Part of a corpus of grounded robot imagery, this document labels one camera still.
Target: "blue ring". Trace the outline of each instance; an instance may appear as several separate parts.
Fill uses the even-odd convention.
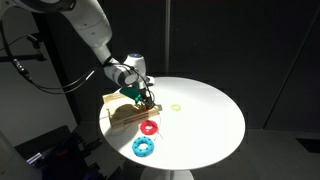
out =
[[[140,149],[139,146],[141,144],[147,144],[148,147],[146,149]],[[133,150],[134,154],[139,157],[146,157],[146,156],[150,155],[153,152],[153,149],[154,149],[154,144],[153,144],[152,140],[148,137],[145,137],[145,136],[139,137],[138,139],[136,139],[132,145],[132,150]]]

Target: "black background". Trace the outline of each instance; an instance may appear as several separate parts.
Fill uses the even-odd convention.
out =
[[[114,57],[122,61],[140,53],[148,75],[164,75],[165,3],[101,1]],[[266,129],[319,132],[320,19],[299,54],[319,6],[317,0],[172,0],[170,76],[224,91],[239,105],[248,128],[263,128],[275,105]],[[45,17],[69,81],[98,64],[62,15]],[[81,121],[97,121],[102,95],[117,88],[100,71],[74,92]]]

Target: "yellow ring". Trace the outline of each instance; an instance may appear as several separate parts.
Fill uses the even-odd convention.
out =
[[[171,106],[171,109],[174,110],[174,111],[180,111],[181,107],[178,104],[173,104]]]

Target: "plastic ring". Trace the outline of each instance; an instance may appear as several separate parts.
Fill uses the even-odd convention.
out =
[[[174,110],[174,111],[180,111],[181,107],[178,104],[173,104],[171,106],[171,109]]]
[[[140,149],[139,146],[141,144],[147,144],[148,146],[146,149]],[[154,144],[152,140],[145,136],[139,137],[138,139],[136,139],[132,145],[132,150],[134,154],[139,157],[146,157],[150,155],[153,152],[153,149],[154,149]]]
[[[145,135],[152,135],[158,131],[158,125],[154,121],[146,120],[141,123],[140,130]]]

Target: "red ring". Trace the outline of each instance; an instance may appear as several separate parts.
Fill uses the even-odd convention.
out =
[[[141,123],[140,130],[145,135],[152,135],[158,131],[158,125],[154,121],[146,120]]]

